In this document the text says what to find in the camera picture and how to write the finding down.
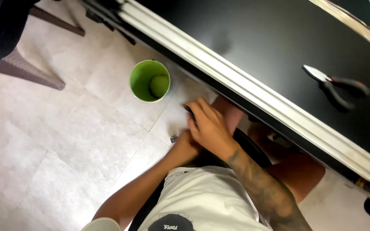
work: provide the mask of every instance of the chair leg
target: chair leg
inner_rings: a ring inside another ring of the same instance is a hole
[[[62,21],[61,19],[55,17],[54,15],[44,11],[43,9],[37,7],[37,6],[33,6],[31,9],[30,9],[30,15],[34,16],[34,17],[37,17],[37,18],[40,18],[44,21],[47,21],[51,24],[54,24],[54,25],[57,25],[63,29],[66,29],[66,30],[69,30],[75,34],[78,34],[82,37],[85,36],[85,30],[79,28],[79,27],[76,27],[76,26],[73,26],[65,21]]]
[[[30,64],[15,48],[0,60],[0,73],[23,78],[54,89],[63,90],[65,83],[56,76],[50,76]]]

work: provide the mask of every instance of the person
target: person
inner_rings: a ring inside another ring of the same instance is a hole
[[[264,169],[232,137],[243,112],[222,97],[212,105],[203,98],[186,105],[194,113],[189,129],[156,165],[110,196],[83,231],[121,231],[131,221],[130,231],[311,230],[297,203],[324,167],[275,147],[256,126],[249,136],[262,150],[289,156]],[[216,164],[187,166],[202,155],[201,147]]]

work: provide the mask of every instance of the forearm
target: forearm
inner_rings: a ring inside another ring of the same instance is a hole
[[[112,218],[121,226],[121,230],[124,230],[172,168],[174,166],[170,161],[162,159],[110,196],[93,219]]]
[[[234,170],[258,211],[275,231],[311,230],[292,193],[255,163],[240,147],[226,162]]]

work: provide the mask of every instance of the pliers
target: pliers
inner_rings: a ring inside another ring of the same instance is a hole
[[[339,78],[336,76],[328,77],[316,68],[304,65],[303,69],[314,79],[320,82],[320,87],[324,90],[329,101],[339,110],[339,111],[350,111],[355,108],[352,103],[346,102],[342,99],[336,92],[335,86],[340,86],[342,88],[348,89],[349,92],[354,93],[355,96],[369,96],[370,89],[363,83],[358,82],[349,78]]]

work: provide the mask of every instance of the aluminum rail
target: aluminum rail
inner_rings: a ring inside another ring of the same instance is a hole
[[[370,181],[370,153],[134,0],[119,17]]]

